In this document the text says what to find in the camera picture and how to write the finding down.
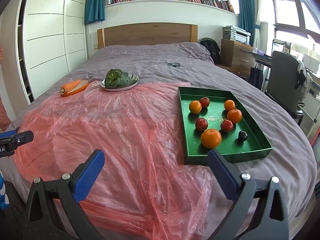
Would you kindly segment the blue white gloved hand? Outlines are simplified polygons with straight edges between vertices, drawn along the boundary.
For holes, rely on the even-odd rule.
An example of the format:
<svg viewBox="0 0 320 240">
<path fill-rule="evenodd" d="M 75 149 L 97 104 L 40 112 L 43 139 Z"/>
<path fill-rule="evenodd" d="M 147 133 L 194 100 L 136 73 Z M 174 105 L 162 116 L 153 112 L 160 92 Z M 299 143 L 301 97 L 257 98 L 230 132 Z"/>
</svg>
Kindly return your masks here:
<svg viewBox="0 0 320 240">
<path fill-rule="evenodd" d="M 0 172 L 0 208 L 2 211 L 6 210 L 9 207 L 9 198 L 6 194 L 6 188 L 4 183 L 4 177 L 2 172 Z"/>
</svg>

